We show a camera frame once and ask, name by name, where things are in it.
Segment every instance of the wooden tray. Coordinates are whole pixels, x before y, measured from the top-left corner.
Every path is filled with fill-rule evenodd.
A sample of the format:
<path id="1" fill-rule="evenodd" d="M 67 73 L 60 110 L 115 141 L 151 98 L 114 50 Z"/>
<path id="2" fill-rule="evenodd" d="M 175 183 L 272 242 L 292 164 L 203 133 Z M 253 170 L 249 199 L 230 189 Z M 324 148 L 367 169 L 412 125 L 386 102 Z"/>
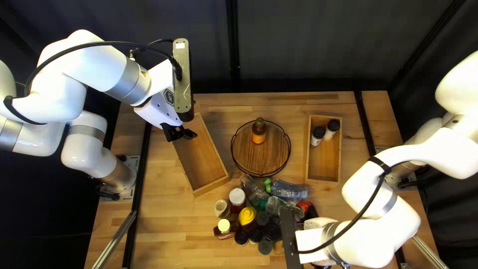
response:
<path id="1" fill-rule="evenodd" d="M 194 119 L 183 123 L 183 126 L 195 132 L 197 137 L 192 140 L 179 139 L 173 141 L 173 145 L 193 195 L 197 197 L 227 183 L 229 175 L 201 114 L 196 113 Z"/>
<path id="2" fill-rule="evenodd" d="M 238 168 L 253 177 L 264 178 L 277 174 L 291 155 L 291 140 L 279 125 L 265 121 L 266 138 L 261 144 L 252 141 L 250 121 L 236 131 L 231 139 L 232 160 Z"/>
<path id="3" fill-rule="evenodd" d="M 310 135 L 313 129 L 317 126 L 327 127 L 327 123 L 332 119 L 340 121 L 340 129 L 335 133 L 332 140 L 322 140 L 318 146 L 310 146 Z M 342 118 L 310 115 L 309 135 L 305 144 L 307 147 L 305 181 L 326 180 L 338 182 L 340 179 L 340 159 L 342 153 Z"/>

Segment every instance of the orange label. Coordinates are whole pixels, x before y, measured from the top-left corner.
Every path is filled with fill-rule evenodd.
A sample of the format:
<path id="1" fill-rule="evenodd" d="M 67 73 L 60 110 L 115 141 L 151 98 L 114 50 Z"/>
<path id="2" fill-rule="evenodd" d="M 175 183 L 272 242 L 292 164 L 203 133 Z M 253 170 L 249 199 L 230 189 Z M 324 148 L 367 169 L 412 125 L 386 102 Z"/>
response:
<path id="1" fill-rule="evenodd" d="M 257 135 L 255 133 L 252 133 L 252 141 L 256 144 L 260 144 L 260 143 L 264 142 L 265 139 L 266 139 L 265 134 Z"/>

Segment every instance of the yellow cap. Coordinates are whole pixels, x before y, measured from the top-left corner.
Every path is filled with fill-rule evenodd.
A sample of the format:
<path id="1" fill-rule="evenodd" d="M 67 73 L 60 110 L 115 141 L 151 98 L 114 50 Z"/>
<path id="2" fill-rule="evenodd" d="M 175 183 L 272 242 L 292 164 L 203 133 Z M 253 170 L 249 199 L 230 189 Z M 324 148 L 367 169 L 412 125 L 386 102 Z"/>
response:
<path id="1" fill-rule="evenodd" d="M 231 223 L 227 219 L 222 219 L 217 223 L 219 231 L 227 233 L 231 229 Z"/>
<path id="2" fill-rule="evenodd" d="M 245 207 L 239 213 L 239 223 L 244 226 L 249 224 L 256 217 L 256 210 L 252 207 Z"/>

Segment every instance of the wooden table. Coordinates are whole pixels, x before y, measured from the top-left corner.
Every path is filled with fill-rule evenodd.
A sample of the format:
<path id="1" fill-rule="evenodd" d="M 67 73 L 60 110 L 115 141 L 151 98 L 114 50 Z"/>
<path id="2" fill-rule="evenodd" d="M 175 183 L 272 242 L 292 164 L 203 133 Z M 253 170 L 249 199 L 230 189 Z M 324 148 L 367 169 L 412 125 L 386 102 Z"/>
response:
<path id="1" fill-rule="evenodd" d="M 244 122 L 262 116 L 282 126 L 291 138 L 292 153 L 277 177 L 302 183 L 310 114 L 343 117 L 342 170 L 339 185 L 331 182 L 309 184 L 309 199 L 320 216 L 350 220 L 355 212 L 341 195 L 342 184 L 369 158 L 353 92 L 197 94 L 195 111 L 200 112 L 229 172 L 231 181 L 194 198 L 180 168 L 175 150 L 160 129 L 153 128 L 144 189 L 139 212 L 132 268 L 285 268 L 285 258 L 263 256 L 257 245 L 239 247 L 234 239 L 217 240 L 212 228 L 218 219 L 213 206 L 226 199 L 238 185 L 239 169 L 230 153 L 230 139 Z M 364 106 L 376 146 L 402 144 L 386 91 L 363 92 Z M 112 151 L 139 155 L 144 121 L 122 106 Z M 418 235 L 436 251 L 435 243 L 417 191 L 401 191 L 420 215 Z M 108 241 L 130 212 L 130 202 L 98 205 L 85 268 L 91 268 Z M 121 268 L 124 242 L 109 260 L 108 268 Z M 433 268 L 409 241 L 403 246 L 411 268 Z M 386 268 L 397 268 L 393 260 Z"/>

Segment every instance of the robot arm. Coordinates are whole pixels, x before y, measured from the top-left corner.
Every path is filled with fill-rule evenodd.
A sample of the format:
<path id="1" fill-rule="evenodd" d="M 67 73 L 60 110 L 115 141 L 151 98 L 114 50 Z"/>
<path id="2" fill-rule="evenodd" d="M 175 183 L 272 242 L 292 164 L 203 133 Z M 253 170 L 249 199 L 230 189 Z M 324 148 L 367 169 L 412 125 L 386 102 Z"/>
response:
<path id="1" fill-rule="evenodd" d="M 452 69 L 438 86 L 436 99 L 450 112 L 445 116 L 448 121 L 443 127 L 432 135 L 426 134 L 429 138 L 423 142 L 415 137 L 418 141 L 410 145 L 378 153 L 350 177 L 342 195 L 356 212 L 368 202 L 380 176 L 400 163 L 419 161 L 457 179 L 466 179 L 478 172 L 478 80 L 472 75 L 477 70 L 478 53 L 474 53 Z M 438 120 L 428 123 L 427 128 L 434 129 L 436 122 Z M 384 267 L 420 226 L 418 214 L 387 185 L 380 187 L 363 217 L 365 219 L 356 222 L 329 246 L 299 254 L 300 262 Z M 307 220 L 305 230 L 295 232 L 298 250 L 318 247 L 349 223 L 329 218 Z"/>
<path id="2" fill-rule="evenodd" d="M 73 50 L 51 61 L 66 49 L 94 42 L 103 40 L 89 31 L 78 30 L 45 47 L 38 61 L 43 69 L 33 78 L 31 90 L 24 97 L 15 97 L 13 75 L 0 61 L 0 149 L 49 156 L 58 148 L 65 125 L 69 125 L 62 162 L 98 178 L 113 192 L 123 192 L 134 184 L 134 175 L 103 148 L 106 120 L 82 111 L 86 89 L 90 86 L 133 106 L 142 118 L 164 129 L 168 141 L 191 139 L 196 134 L 182 128 L 182 120 L 194 118 L 189 48 L 187 40 L 177 39 L 176 43 L 181 44 L 173 49 L 176 55 L 150 70 L 110 45 Z M 176 97 L 175 90 L 180 91 Z"/>

